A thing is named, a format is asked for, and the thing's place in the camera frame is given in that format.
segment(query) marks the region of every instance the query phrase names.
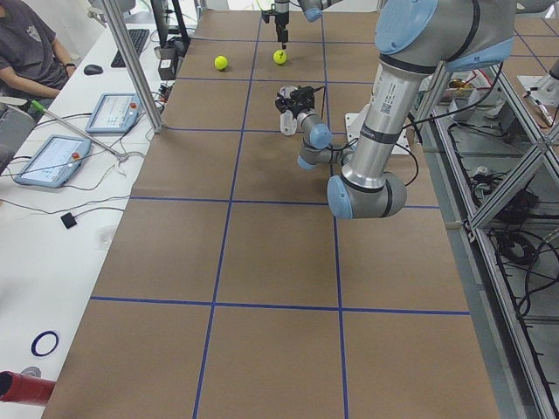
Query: person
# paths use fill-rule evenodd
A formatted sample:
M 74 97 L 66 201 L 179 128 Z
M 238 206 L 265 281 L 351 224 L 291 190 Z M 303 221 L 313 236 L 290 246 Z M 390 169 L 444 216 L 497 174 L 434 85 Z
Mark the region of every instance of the person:
M 22 0 L 0 0 L 0 80 L 6 95 L 48 106 L 76 70 L 56 33 Z

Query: blue tape line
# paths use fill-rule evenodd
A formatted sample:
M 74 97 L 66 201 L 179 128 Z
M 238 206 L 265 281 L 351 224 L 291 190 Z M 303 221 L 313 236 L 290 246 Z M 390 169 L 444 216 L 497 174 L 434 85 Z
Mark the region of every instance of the blue tape line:
M 232 303 L 219 301 L 195 301 L 187 299 L 140 299 L 131 297 L 104 297 L 91 296 L 95 301 L 108 301 L 115 303 L 143 303 L 178 306 L 207 306 L 207 307 L 232 307 L 232 308 L 261 308 L 265 310 L 301 310 L 308 312 L 345 312 L 345 313 L 381 313 L 381 314 L 417 314 L 436 316 L 469 316 L 468 311 L 454 310 L 415 310 L 405 308 L 366 308 L 366 307 L 340 307 L 340 306 L 297 306 L 289 304 L 260 304 L 260 303 Z

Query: metal shelf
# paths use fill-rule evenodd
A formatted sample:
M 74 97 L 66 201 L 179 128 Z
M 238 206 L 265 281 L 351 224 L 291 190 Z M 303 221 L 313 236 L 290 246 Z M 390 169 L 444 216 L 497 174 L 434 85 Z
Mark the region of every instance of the metal shelf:
M 555 193 L 554 201 L 559 201 L 559 159 L 550 145 L 552 141 L 549 136 L 535 124 L 508 81 L 503 79 L 500 85 L 526 132 L 513 146 L 488 140 L 487 136 L 484 139 L 483 134 L 460 132 L 459 129 L 450 136 L 448 130 L 454 121 L 449 117 L 437 119 L 435 124 L 466 208 L 466 221 L 469 223 L 472 239 L 479 245 L 486 268 L 490 272 L 495 295 L 536 407 L 541 418 L 553 419 L 557 417 L 554 404 L 559 404 L 559 390 L 557 385 L 549 383 L 557 382 L 559 375 L 559 337 L 556 337 L 559 329 L 556 322 L 559 319 L 559 305 L 556 303 L 559 300 L 559 285 L 556 288 L 550 287 L 545 293 L 534 295 L 528 321 L 519 319 L 514 295 L 522 295 L 525 272 L 521 268 L 508 266 L 507 275 L 503 276 L 488 232 L 495 226 L 495 222 L 498 223 L 495 217 L 536 174 L 543 172 L 547 176 L 541 193 Z M 434 115 L 444 112 L 444 107 L 433 108 Z M 477 125 L 484 125 L 484 122 L 487 124 L 481 112 L 476 112 L 470 121 Z M 478 166 L 487 166 L 494 173 L 507 173 L 483 202 L 473 197 L 468 180 Z M 527 228 L 549 232 L 558 226 L 559 224 L 541 226 L 529 223 Z

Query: yellow tennis ball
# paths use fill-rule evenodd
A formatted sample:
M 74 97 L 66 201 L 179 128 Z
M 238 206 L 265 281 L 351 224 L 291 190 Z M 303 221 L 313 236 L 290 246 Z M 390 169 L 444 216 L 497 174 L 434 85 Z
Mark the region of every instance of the yellow tennis ball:
M 273 54 L 273 62 L 276 63 L 277 65 L 283 65 L 286 63 L 286 61 L 287 61 L 287 52 L 285 52 L 284 50 L 277 50 Z
M 224 69 L 227 68 L 227 66 L 229 65 L 229 61 L 227 60 L 227 57 L 224 57 L 223 55 L 218 55 L 216 57 L 216 59 L 213 60 L 213 65 L 220 71 L 222 72 Z

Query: white desk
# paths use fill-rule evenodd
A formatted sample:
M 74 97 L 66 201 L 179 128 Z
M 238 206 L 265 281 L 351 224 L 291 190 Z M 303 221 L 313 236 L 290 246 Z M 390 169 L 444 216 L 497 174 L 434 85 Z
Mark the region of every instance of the white desk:
M 148 27 L 145 24 L 130 27 Z M 140 61 L 149 85 L 157 92 L 162 83 L 157 73 L 157 60 L 153 53 L 156 44 L 146 43 Z M 84 57 L 76 73 L 56 98 L 50 110 L 59 116 L 91 113 L 102 93 L 133 92 L 132 80 L 126 69 L 114 69 L 110 63 L 116 53 L 109 30 L 105 31 L 93 49 Z M 98 64 L 104 73 L 86 76 L 83 67 Z M 72 122 L 84 128 L 87 117 Z M 123 139 L 126 151 L 148 151 L 152 136 L 147 117 Z M 17 155 L 32 155 L 51 134 L 76 134 L 57 123 L 36 128 Z M 113 143 L 118 137 L 98 137 Z M 92 146 L 92 153 L 100 148 Z M 100 153 L 83 162 L 81 169 L 69 184 L 82 188 L 94 186 L 116 163 L 108 152 Z M 62 210 L 92 200 L 111 196 L 127 196 L 140 171 L 142 158 L 130 157 L 121 164 L 126 177 L 110 172 L 98 188 L 82 191 L 70 188 L 33 189 L 19 186 L 9 177 L 0 177 L 0 197 L 14 203 L 47 211 Z M 12 164 L 17 173 L 22 164 Z M 94 207 L 124 208 L 127 199 L 119 199 L 76 209 L 78 214 Z M 81 315 L 84 312 L 93 285 L 107 255 L 107 234 L 110 237 L 122 213 L 117 210 L 96 210 L 78 218 L 78 225 L 67 230 L 60 216 L 42 215 L 36 211 L 0 205 L 0 370 L 16 373 L 26 367 L 40 368 L 42 377 L 56 381 L 72 343 Z M 46 330 L 60 336 L 58 348 L 44 358 L 31 353 L 31 343 Z M 43 408 L 23 404 L 0 403 L 3 419 L 39 418 Z

